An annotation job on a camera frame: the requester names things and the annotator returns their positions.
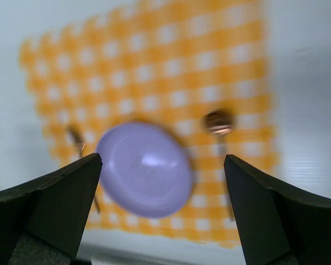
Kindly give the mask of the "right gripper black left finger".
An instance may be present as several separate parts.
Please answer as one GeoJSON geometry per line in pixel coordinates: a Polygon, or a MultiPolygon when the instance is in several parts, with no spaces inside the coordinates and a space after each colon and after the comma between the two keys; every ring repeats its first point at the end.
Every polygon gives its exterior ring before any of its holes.
{"type": "Polygon", "coordinates": [[[0,191],[0,264],[72,264],[101,170],[92,153],[0,191]]]}

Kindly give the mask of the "purple plastic plate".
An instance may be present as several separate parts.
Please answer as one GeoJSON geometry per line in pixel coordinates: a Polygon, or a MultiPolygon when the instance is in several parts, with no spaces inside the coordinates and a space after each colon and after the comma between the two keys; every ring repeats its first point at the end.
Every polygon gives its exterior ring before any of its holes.
{"type": "Polygon", "coordinates": [[[100,184],[117,205],[146,218],[164,218],[191,197],[195,174],[181,145],[160,126],[139,121],[107,130],[96,149],[100,184]]]}

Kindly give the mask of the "copper fork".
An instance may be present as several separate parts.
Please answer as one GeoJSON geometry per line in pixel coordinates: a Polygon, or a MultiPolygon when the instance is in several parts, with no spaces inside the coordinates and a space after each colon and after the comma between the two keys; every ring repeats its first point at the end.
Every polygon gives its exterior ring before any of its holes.
{"type": "MultiPolygon", "coordinates": [[[[77,128],[75,126],[68,125],[67,132],[73,140],[74,149],[78,155],[78,159],[80,160],[83,157],[83,152],[86,147],[86,143],[83,140],[82,135],[79,133],[79,131],[77,130],[77,128]]],[[[96,208],[98,215],[100,215],[100,206],[99,206],[98,198],[97,198],[96,194],[94,195],[94,198],[93,198],[93,204],[96,208]]]]}

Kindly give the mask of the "copper spoon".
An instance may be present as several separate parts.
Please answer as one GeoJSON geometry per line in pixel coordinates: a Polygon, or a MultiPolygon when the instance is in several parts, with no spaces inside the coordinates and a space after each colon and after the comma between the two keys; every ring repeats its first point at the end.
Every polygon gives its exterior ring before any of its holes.
{"type": "Polygon", "coordinates": [[[215,109],[202,117],[202,125],[207,133],[215,137],[217,157],[222,168],[227,155],[225,137],[233,131],[233,115],[225,109],[215,109]]]}

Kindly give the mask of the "yellow white checkered cloth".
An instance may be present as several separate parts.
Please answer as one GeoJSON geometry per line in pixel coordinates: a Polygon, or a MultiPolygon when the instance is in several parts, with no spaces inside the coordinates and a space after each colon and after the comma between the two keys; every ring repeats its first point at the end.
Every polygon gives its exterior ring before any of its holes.
{"type": "Polygon", "coordinates": [[[228,151],[264,172],[276,168],[265,37],[261,1],[139,1],[22,42],[26,86],[60,165],[77,158],[69,125],[82,133],[86,153],[106,129],[134,119],[159,124],[190,153],[197,181],[178,213],[137,217],[98,188],[101,211],[91,209],[87,229],[239,245],[215,138],[201,119],[231,111],[228,151]]]}

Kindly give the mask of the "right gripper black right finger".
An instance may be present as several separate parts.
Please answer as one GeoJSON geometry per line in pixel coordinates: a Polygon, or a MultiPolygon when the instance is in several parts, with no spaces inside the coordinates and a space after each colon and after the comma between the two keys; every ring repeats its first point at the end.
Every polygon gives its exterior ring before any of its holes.
{"type": "Polygon", "coordinates": [[[331,199],[235,155],[224,170],[246,264],[331,264],[331,199]]]}

